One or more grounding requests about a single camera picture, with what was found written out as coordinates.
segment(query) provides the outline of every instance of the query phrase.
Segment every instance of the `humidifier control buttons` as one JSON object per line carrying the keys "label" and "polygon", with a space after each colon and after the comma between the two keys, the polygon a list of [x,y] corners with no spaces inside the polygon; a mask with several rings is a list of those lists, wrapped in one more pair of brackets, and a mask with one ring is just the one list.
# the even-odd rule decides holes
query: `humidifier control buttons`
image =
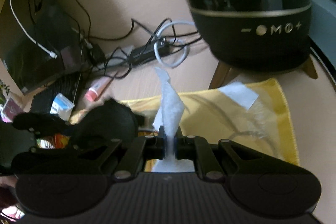
{"label": "humidifier control buttons", "polygon": [[[269,33],[272,34],[281,34],[281,33],[291,33],[294,30],[299,30],[300,27],[302,26],[302,24],[300,22],[298,22],[296,25],[294,25],[293,23],[287,23],[286,25],[272,25],[271,27],[266,27],[265,25],[259,25],[256,30],[255,33],[258,36],[263,36],[265,35],[268,31]],[[251,28],[243,28],[241,29],[241,32],[251,32],[252,29]]]}
{"label": "humidifier control buttons", "polygon": [[264,34],[267,33],[267,27],[266,27],[265,25],[260,25],[260,26],[258,26],[257,29],[255,30],[255,33],[256,33],[257,35],[262,36],[262,35],[264,35]]}

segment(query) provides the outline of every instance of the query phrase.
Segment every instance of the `white label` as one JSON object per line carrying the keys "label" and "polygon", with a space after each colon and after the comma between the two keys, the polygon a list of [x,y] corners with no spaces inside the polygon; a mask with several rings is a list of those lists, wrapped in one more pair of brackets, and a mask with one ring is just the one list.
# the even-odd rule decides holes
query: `white label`
{"label": "white label", "polygon": [[223,86],[218,90],[231,98],[240,106],[244,107],[246,110],[249,110],[259,97],[257,93],[240,82],[234,82],[232,84]]}

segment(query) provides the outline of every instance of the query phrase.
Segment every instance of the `power strip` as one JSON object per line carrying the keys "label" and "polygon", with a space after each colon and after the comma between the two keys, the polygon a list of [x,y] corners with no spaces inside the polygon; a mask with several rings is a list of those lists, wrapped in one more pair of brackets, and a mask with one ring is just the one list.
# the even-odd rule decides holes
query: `power strip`
{"label": "power strip", "polygon": [[[158,44],[157,49],[161,57],[170,55],[170,48],[166,46],[164,42],[161,42],[160,44]],[[134,50],[132,50],[131,55],[130,55],[130,62],[132,63],[132,66],[135,66],[135,67],[138,65],[148,63],[155,59],[156,57],[154,53],[154,43],[149,44],[147,46],[135,48]]]}

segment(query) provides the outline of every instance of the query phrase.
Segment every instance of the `gold trim band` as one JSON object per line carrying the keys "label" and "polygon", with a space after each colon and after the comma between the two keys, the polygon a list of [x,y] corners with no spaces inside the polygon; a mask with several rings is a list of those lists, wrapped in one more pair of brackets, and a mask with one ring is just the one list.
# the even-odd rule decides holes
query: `gold trim band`
{"label": "gold trim band", "polygon": [[236,18],[255,18],[255,17],[283,17],[302,13],[311,7],[311,3],[305,7],[277,11],[259,11],[259,12],[226,12],[202,10],[190,7],[190,11],[208,17],[236,17]]}

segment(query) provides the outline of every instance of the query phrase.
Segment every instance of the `white tissue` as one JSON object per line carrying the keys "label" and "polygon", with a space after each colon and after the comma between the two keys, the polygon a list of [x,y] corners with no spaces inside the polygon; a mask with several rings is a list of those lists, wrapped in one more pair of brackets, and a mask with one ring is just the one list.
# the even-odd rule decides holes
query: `white tissue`
{"label": "white tissue", "polygon": [[176,160],[174,155],[174,136],[179,128],[184,104],[177,92],[170,84],[168,73],[160,68],[155,68],[161,81],[161,106],[155,117],[153,127],[159,131],[160,126],[164,126],[167,150],[163,160],[157,160],[152,172],[176,173],[176,172],[194,172],[194,163],[191,160]]}

